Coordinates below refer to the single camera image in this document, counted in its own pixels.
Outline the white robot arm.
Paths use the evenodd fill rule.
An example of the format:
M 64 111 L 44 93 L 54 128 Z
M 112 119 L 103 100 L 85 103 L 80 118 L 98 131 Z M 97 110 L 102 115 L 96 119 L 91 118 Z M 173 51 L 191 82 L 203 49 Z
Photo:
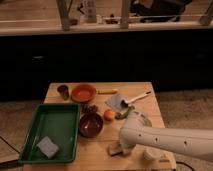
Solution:
M 152 127 L 143 115 L 130 114 L 119 131 L 123 148 L 137 144 L 213 162 L 213 130 Z

